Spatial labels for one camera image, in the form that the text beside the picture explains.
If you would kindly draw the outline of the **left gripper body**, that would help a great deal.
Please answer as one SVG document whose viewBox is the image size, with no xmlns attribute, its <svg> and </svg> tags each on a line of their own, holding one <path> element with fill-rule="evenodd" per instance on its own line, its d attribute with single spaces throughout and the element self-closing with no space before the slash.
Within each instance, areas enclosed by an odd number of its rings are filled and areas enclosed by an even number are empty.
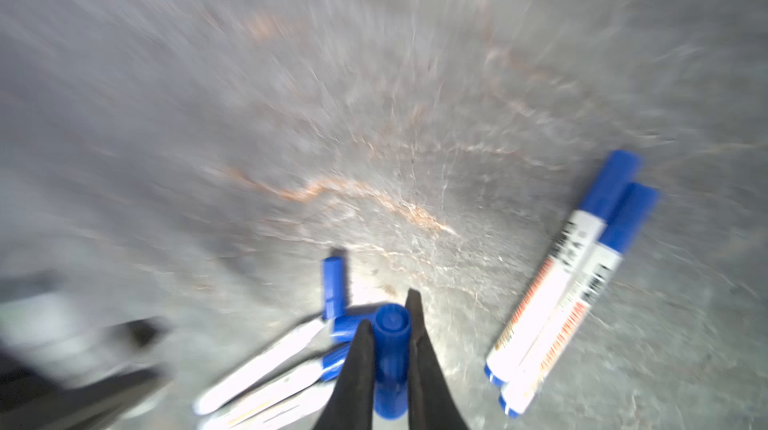
<svg viewBox="0 0 768 430">
<path fill-rule="evenodd" d="M 1 427 L 105 429 L 166 382 L 158 369 L 148 368 L 66 389 L 25 366 L 5 365 L 1 368 Z"/>
</svg>

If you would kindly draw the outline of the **whiteboard marker pen four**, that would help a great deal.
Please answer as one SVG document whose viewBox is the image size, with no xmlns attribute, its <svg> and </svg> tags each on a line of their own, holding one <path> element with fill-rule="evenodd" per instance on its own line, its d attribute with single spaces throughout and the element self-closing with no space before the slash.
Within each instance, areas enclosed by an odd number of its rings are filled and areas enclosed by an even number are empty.
<svg viewBox="0 0 768 430">
<path fill-rule="evenodd" d="M 343 344 L 321 357 L 307 360 L 283 375 L 239 396 L 199 424 L 200 429 L 235 429 L 264 410 L 320 383 L 336 380 L 350 345 Z"/>
</svg>

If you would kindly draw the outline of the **whiteboard marker pen one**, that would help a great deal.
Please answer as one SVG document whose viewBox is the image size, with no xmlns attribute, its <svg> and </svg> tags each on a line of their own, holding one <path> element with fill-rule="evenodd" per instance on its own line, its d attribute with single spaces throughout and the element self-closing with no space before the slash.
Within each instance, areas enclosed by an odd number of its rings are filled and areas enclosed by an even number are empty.
<svg viewBox="0 0 768 430">
<path fill-rule="evenodd" d="M 511 381 L 640 166 L 640 157 L 624 150 L 612 152 L 605 160 L 486 358 L 484 371 L 493 385 Z"/>
</svg>

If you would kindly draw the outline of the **whiteboard marker pen two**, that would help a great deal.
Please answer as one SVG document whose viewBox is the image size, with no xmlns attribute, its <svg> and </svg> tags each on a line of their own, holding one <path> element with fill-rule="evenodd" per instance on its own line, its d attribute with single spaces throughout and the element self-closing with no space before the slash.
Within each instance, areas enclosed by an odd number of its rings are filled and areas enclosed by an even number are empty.
<svg viewBox="0 0 768 430">
<path fill-rule="evenodd" d="M 516 418 L 527 410 L 593 304 L 614 276 L 642 225 L 651 213 L 659 192 L 632 183 L 600 239 L 556 302 L 553 312 L 536 335 L 512 380 L 501 390 L 500 404 Z"/>
</svg>

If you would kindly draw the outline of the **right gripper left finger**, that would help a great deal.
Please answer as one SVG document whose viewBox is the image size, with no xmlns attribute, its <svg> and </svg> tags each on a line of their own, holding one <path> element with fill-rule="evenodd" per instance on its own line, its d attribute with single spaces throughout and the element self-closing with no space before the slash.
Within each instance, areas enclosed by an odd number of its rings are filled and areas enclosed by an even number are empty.
<svg viewBox="0 0 768 430">
<path fill-rule="evenodd" d="M 375 338 L 364 320 L 356 331 L 332 395 L 314 430 L 371 430 L 375 386 Z"/>
</svg>

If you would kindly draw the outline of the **whiteboard marker pen three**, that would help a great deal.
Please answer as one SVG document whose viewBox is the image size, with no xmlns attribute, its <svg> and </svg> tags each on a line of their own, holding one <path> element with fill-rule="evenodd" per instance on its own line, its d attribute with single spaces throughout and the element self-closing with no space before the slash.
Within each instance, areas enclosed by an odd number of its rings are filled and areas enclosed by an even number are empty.
<svg viewBox="0 0 768 430">
<path fill-rule="evenodd" d="M 220 409 L 234 397 L 306 348 L 325 327 L 326 321 L 321 316 L 299 324 L 208 387 L 195 400 L 192 406 L 194 413 L 204 416 Z"/>
</svg>

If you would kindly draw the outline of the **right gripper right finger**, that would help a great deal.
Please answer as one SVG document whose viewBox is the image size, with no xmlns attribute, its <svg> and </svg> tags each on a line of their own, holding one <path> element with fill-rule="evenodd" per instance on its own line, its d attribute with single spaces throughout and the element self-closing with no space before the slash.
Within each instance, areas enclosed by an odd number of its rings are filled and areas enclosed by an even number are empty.
<svg viewBox="0 0 768 430">
<path fill-rule="evenodd" d="M 467 430 L 429 338 L 422 297 L 417 290 L 408 291 L 405 308 L 411 318 L 407 376 L 409 429 Z"/>
</svg>

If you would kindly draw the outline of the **blue pen cap four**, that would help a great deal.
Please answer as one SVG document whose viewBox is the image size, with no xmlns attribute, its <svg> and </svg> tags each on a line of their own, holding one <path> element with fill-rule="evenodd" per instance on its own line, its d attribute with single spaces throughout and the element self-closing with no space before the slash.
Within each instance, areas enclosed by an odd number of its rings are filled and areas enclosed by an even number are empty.
<svg viewBox="0 0 768 430">
<path fill-rule="evenodd" d="M 335 320 L 345 313 L 346 282 L 345 263 L 341 257 L 331 256 L 322 262 L 323 319 Z"/>
</svg>

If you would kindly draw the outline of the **blue pen cap three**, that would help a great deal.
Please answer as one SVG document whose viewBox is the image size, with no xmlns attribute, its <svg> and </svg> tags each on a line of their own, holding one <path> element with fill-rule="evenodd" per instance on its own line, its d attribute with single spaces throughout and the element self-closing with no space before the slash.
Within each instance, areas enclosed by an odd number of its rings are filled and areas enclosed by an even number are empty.
<svg viewBox="0 0 768 430">
<path fill-rule="evenodd" d="M 408 409 L 410 312 L 398 304 L 380 307 L 372 321 L 375 341 L 374 410 L 396 420 Z"/>
</svg>

